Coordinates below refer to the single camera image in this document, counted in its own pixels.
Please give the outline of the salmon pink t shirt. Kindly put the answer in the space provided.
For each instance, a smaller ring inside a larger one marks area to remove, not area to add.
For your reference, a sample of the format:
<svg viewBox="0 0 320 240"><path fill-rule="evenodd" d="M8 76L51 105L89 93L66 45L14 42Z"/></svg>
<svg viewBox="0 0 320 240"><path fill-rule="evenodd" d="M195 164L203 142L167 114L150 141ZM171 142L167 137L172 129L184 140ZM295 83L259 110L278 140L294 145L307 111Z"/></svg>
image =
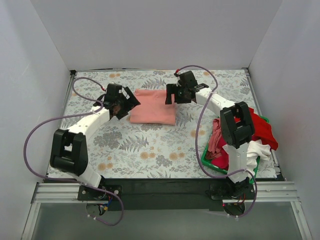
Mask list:
<svg viewBox="0 0 320 240"><path fill-rule="evenodd" d="M136 89L134 96L140 102L130 111L132 124L176 124L174 104L165 104L166 90Z"/></svg>

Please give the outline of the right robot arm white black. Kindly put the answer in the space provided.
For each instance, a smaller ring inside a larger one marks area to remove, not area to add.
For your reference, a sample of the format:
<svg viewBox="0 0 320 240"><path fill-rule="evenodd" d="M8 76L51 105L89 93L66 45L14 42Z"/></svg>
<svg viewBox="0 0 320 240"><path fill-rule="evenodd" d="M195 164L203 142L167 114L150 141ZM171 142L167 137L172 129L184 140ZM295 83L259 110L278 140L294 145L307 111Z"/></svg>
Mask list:
<svg viewBox="0 0 320 240"><path fill-rule="evenodd" d="M226 142L228 154L228 171L221 176L204 171L214 180L209 190L210 195L217 199L241 197L249 189L250 181L255 180L254 171L247 166L248 147L255 133L247 103L233 102L220 96L214 88L198 83L190 70L181 73L177 69L174 75L177 83L167 84L165 104L195 102L204 110L212 111L220 120L221 136Z"/></svg>

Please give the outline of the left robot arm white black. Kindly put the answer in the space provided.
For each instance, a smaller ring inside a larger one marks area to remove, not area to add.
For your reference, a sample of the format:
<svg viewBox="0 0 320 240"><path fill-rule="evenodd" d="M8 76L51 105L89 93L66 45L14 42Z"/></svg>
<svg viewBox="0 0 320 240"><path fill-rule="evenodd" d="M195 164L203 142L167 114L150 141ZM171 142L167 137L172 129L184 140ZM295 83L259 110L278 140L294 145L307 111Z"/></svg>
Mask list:
<svg viewBox="0 0 320 240"><path fill-rule="evenodd" d="M113 117L120 120L140 104L128 87L108 84L90 112L67 129L55 131L50 166L89 185L89 194L95 200L103 199L107 193L106 187L101 184L102 176L89 166L87 140Z"/></svg>

